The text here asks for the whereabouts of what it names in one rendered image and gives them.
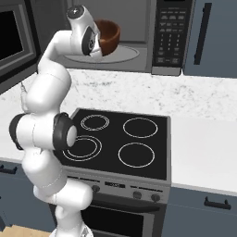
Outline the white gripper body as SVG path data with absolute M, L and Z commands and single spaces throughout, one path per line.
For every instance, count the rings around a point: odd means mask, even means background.
M 93 58 L 101 58 L 103 56 L 101 48 L 100 47 L 95 47 L 93 49 L 93 51 L 90 53 L 90 56 L 93 57 Z

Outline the brown wooden bowl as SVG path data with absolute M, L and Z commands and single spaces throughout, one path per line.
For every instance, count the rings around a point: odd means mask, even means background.
M 102 55 L 107 56 L 113 53 L 119 45 L 120 27 L 117 23 L 106 19 L 97 19 L 95 24 L 100 31 L 99 44 Z

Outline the grey microwave turntable plate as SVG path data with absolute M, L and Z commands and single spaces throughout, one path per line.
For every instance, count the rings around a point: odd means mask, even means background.
M 135 48 L 119 45 L 113 53 L 103 56 L 101 59 L 94 59 L 91 56 L 66 56 L 66 58 L 80 63 L 112 64 L 132 60 L 139 54 L 140 52 Z

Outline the grey microwave oven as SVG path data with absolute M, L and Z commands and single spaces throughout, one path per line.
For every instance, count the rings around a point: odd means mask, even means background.
M 41 49 L 54 33 L 68 30 L 67 10 L 85 6 L 94 19 L 107 19 L 120 27 L 119 45 L 137 49 L 132 60 L 80 63 L 60 56 L 57 62 L 72 69 L 99 69 L 179 75 L 184 57 L 193 0 L 33 0 Z

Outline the microwave door with dark window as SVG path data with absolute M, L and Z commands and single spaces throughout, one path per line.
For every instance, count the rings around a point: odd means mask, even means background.
M 0 0 L 0 94 L 37 68 L 41 48 L 33 0 Z

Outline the blue-grey cupboard door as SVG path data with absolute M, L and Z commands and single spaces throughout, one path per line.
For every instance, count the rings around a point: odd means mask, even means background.
M 211 3 L 206 39 L 199 65 L 196 51 L 205 3 Z M 183 73 L 237 79 L 237 0 L 195 0 Z

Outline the oven door with dark window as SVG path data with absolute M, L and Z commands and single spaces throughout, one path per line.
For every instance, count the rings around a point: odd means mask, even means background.
M 81 215 L 94 237 L 161 237 L 167 205 L 154 204 L 160 205 L 156 212 L 132 213 L 92 206 L 91 203 Z

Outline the black hob stove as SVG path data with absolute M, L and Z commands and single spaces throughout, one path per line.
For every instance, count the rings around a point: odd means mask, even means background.
M 77 109 L 75 144 L 55 151 L 68 176 L 100 187 L 103 194 L 168 203 L 171 186 L 170 118 L 92 109 Z

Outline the blue-grey drawer front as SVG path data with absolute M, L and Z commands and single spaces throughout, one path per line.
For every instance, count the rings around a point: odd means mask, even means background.
M 5 224 L 51 232 L 56 223 L 50 206 L 34 196 L 21 164 L 0 161 L 0 165 L 18 168 L 15 175 L 0 173 L 0 216 Z
M 206 197 L 231 210 L 205 206 Z M 162 237 L 237 237 L 237 197 L 172 187 Z

